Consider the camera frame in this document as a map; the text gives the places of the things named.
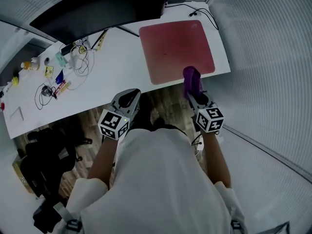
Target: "yellow object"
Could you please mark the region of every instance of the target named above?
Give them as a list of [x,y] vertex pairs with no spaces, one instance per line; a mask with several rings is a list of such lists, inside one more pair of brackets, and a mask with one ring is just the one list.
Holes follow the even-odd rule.
[[71,84],[72,84],[72,83],[71,83],[70,81],[69,81],[68,83],[66,83],[66,84],[60,89],[60,91],[58,92],[57,96],[60,95],[61,93],[63,93],[64,90],[65,90],[66,88],[68,88],[69,85],[71,85]]
[[84,53],[86,53],[87,52],[87,48],[85,47],[85,46],[80,46],[79,47],[79,54],[84,54]]
[[25,61],[20,64],[20,67],[26,70],[38,70],[39,69],[39,64],[30,62],[30,61]]
[[44,77],[52,77],[52,74],[53,74],[53,67],[45,66]]
[[12,79],[13,86],[17,86],[19,84],[19,78],[14,76]]
[[96,51],[98,51],[98,50],[101,49],[102,44],[103,44],[103,42],[104,42],[105,36],[106,36],[106,33],[105,33],[105,34],[101,37],[101,39],[98,41],[97,46],[96,46],[96,48],[95,48]]

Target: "white cable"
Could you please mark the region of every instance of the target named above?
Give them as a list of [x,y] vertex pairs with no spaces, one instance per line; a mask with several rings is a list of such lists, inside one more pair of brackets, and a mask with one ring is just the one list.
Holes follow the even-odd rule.
[[[93,53],[93,64],[92,64],[92,67],[91,67],[91,68],[89,67],[90,62],[89,62],[89,59],[88,59],[88,58],[87,58],[87,60],[88,60],[88,63],[87,63],[84,59],[81,59],[81,58],[79,58],[78,56],[76,56],[76,58],[80,59],[82,62],[84,62],[84,63],[87,65],[87,67],[85,68],[85,70],[84,70],[82,73],[79,73],[79,70],[82,68],[82,66],[79,67],[79,68],[76,68],[76,67],[75,67],[75,64],[76,64],[76,63],[74,62],[74,56],[73,56],[73,54],[72,54],[73,49],[76,48],[76,47],[78,47],[78,46],[82,46],[83,48],[86,49],[86,56],[84,57],[84,59],[87,58],[87,55],[89,54],[89,52],[92,52],[92,53]],[[71,58],[71,62],[72,62],[72,64],[73,64],[74,74],[75,74],[77,77],[80,77],[80,78],[85,77],[85,79],[83,80],[83,82],[82,82],[81,84],[79,84],[76,88],[74,88],[74,89],[71,89],[71,88],[69,88],[69,87],[67,88],[68,90],[76,90],[78,87],[80,87],[80,86],[86,81],[87,77],[89,76],[89,74],[90,74],[90,73],[92,72],[92,70],[93,70],[94,63],[95,63],[94,50],[87,49],[87,47],[84,46],[83,44],[77,44],[77,45],[75,45],[74,47],[72,47],[72,49],[70,50],[70,58]]]
[[200,153],[201,150],[197,150],[197,151],[198,151],[198,152],[197,152],[197,154],[195,154],[195,157]]

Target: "cable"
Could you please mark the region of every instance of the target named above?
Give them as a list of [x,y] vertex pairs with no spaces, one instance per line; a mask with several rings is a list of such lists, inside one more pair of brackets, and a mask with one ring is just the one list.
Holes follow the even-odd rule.
[[193,146],[194,142],[201,136],[201,134],[199,134],[191,143],[191,146]]
[[[49,99],[49,101],[46,103],[46,104],[44,104],[43,103],[43,95],[42,95],[42,90],[43,90],[43,88],[41,89],[41,92],[40,92],[40,94],[39,94],[39,103],[40,103],[40,105],[41,105],[41,108],[39,108],[38,107],[38,105],[37,105],[37,102],[36,102],[36,96],[37,96],[37,92],[38,92],[38,89],[41,87],[41,86],[44,86],[44,87],[46,87],[46,90],[47,91],[50,91],[50,93],[51,93],[51,98]],[[39,109],[39,110],[41,110],[44,106],[46,106],[46,105],[48,105],[49,104],[49,102],[51,101],[51,99],[52,99],[52,97],[53,97],[53,89],[54,88],[54,92],[56,91],[56,89],[55,89],[55,87],[52,87],[52,88],[49,88],[48,86],[46,86],[44,83],[43,84],[41,84],[38,88],[37,88],[37,90],[36,90],[36,93],[35,93],[35,105],[36,105],[36,107]]]
[[[72,49],[70,50],[70,57],[71,57],[71,60],[72,60],[72,63],[73,63],[73,66],[75,65],[75,62],[74,62],[74,57],[72,55],[72,51],[74,48],[80,46],[79,48],[83,47],[85,48],[85,56],[83,59],[77,57],[78,59],[81,60],[81,66],[79,68],[75,68],[73,67],[73,70],[74,70],[74,74],[77,76],[77,77],[80,77],[80,78],[83,78],[85,77],[85,79],[83,80],[83,82],[81,84],[79,84],[76,88],[67,88],[68,90],[76,90],[78,87],[80,87],[87,79],[87,77],[89,76],[89,74],[91,73],[91,71],[93,70],[93,67],[94,67],[94,64],[95,64],[95,55],[94,55],[94,50],[91,50],[91,49],[88,49],[85,45],[82,44],[77,44],[75,45],[74,47],[72,47]],[[89,62],[89,59],[88,59],[88,55],[89,55],[89,52],[92,52],[93,53],[93,64],[92,64],[92,67],[90,68],[90,62]],[[83,63],[86,64],[86,67],[82,70],[82,66],[83,66]]]
[[201,150],[198,150],[198,152],[195,154],[195,157],[200,153]]
[[60,48],[59,48],[59,50],[58,50],[59,52],[60,52],[60,49],[63,47],[63,45],[65,45],[65,44],[64,44],[64,43],[62,43],[62,45],[60,46]]
[[86,47],[83,47],[83,46],[80,46],[79,47],[79,54],[84,54],[84,53],[86,53],[87,52],[87,48]]
[[197,143],[194,143],[193,145],[191,145],[191,146],[195,146],[195,145],[201,145],[203,142],[197,142]]
[[197,9],[197,8],[193,8],[193,7],[191,7],[191,6],[187,5],[187,4],[183,4],[183,3],[182,3],[182,4],[171,5],[171,6],[165,6],[165,8],[176,7],[176,6],[181,6],[181,5],[185,5],[185,6],[188,6],[188,7],[192,8],[192,9],[194,9],[194,11],[190,14],[190,17],[191,17],[192,15],[197,15],[196,11],[200,11],[200,10],[205,10],[205,11],[207,11],[207,12],[209,13],[209,15],[212,17],[212,19],[214,20],[214,23],[211,21],[210,17],[209,17],[205,12],[203,12],[203,11],[200,11],[200,12],[203,13],[203,14],[205,14],[206,17],[208,17],[209,21],[211,22],[211,24],[214,26],[214,28],[215,28],[216,30],[219,30],[219,26],[218,26],[218,24],[216,23],[215,18],[214,18],[213,15],[209,12],[209,10],[207,10],[207,9],[205,9],[205,8],[199,8],[199,9]]

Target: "sleeve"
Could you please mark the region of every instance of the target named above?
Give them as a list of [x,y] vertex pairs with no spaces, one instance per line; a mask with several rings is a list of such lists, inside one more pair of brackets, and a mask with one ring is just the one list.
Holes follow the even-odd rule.
[[[79,178],[75,182],[66,209],[78,219],[82,210],[98,201],[107,191],[106,184],[98,178]],[[65,222],[63,219],[56,224],[54,230],[57,230],[57,233],[64,233]]]
[[243,233],[248,234],[245,217],[234,190],[232,188],[226,188],[221,181],[214,184],[214,186],[223,198],[225,206],[231,215],[232,221],[234,220],[239,222],[244,231]]

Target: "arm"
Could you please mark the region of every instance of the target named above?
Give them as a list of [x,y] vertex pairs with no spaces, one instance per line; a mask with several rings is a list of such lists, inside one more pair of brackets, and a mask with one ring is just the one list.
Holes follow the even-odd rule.
[[109,188],[109,178],[112,172],[117,144],[117,140],[107,137],[104,139],[88,174],[88,178],[102,180],[107,185],[107,188]]
[[213,184],[221,181],[226,188],[231,188],[231,176],[215,133],[201,131],[207,165],[207,175]]

